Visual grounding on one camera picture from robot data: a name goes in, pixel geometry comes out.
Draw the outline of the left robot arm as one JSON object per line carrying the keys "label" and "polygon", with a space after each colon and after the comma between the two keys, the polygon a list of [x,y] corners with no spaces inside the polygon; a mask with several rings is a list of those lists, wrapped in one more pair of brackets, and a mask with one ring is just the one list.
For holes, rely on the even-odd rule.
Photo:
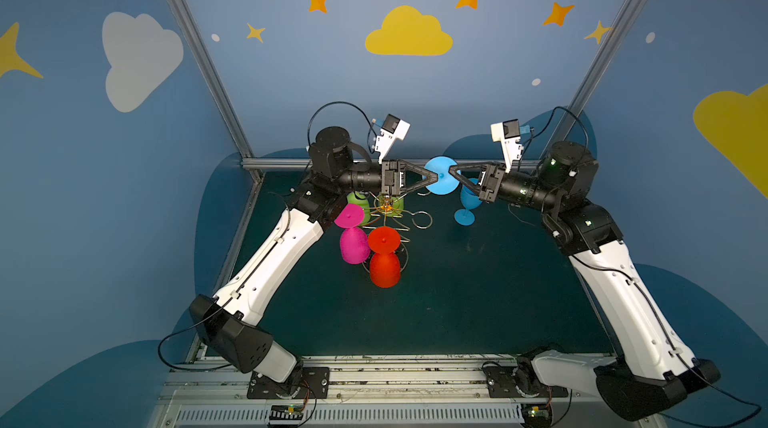
{"label": "left robot arm", "polygon": [[372,161],[338,126],[320,130],[308,153],[310,171],[269,237],[234,278],[213,296],[197,296],[189,307],[206,345],[239,371],[276,383],[293,384],[298,361],[258,324],[294,265],[346,207],[348,194],[406,195],[439,179],[405,160]]}

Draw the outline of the blue wine glass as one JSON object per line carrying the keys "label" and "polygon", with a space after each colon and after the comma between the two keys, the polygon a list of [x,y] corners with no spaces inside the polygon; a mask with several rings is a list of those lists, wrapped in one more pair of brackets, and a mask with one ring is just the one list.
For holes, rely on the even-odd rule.
{"label": "blue wine glass", "polygon": [[454,213],[454,219],[461,226],[471,226],[476,220],[474,210],[482,205],[482,200],[469,188],[463,186],[460,201],[462,208]]}
{"label": "blue wine glass", "polygon": [[448,195],[456,190],[459,181],[450,173],[450,168],[457,162],[446,156],[438,156],[426,162],[424,168],[437,175],[437,181],[427,186],[427,190],[435,195]]}

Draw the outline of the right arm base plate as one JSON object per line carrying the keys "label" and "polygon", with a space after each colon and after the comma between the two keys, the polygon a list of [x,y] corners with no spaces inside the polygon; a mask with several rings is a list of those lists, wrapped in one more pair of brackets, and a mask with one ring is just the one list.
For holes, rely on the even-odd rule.
{"label": "right arm base plate", "polygon": [[505,366],[496,362],[481,365],[491,398],[567,398],[569,390],[542,384],[527,368]]}

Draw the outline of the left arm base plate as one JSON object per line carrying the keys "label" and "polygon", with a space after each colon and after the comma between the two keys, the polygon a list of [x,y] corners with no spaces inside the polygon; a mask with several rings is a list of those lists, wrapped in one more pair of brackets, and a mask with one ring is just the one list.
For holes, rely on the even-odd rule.
{"label": "left arm base plate", "polygon": [[288,378],[277,382],[253,372],[248,384],[248,399],[326,399],[330,384],[328,367],[297,365]]}

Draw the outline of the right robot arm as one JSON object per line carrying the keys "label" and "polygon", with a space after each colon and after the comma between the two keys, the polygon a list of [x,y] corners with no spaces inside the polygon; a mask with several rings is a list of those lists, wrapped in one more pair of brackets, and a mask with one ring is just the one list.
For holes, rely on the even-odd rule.
{"label": "right robot arm", "polygon": [[503,200],[540,212],[618,346],[608,357],[534,350],[524,357],[519,379],[529,389],[559,386],[598,396],[621,418],[638,421],[714,385],[721,374],[674,332],[613,217],[588,199],[597,170],[586,146],[559,141],[532,175],[490,163],[457,164],[449,173],[483,202]]}

